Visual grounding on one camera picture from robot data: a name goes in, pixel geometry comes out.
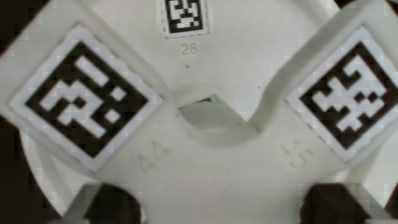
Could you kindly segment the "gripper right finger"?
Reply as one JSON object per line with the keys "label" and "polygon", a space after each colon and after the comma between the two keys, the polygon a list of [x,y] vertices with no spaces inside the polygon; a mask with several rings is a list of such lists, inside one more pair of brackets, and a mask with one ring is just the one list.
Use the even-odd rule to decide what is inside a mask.
{"label": "gripper right finger", "polygon": [[317,183],[299,206],[299,224],[398,224],[398,201],[385,206],[358,183]]}

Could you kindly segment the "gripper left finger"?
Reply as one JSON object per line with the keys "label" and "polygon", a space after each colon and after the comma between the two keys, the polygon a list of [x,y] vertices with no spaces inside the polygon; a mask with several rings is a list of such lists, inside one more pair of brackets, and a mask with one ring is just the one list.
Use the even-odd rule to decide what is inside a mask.
{"label": "gripper left finger", "polygon": [[84,184],[58,224],[143,224],[140,204],[124,189]]}

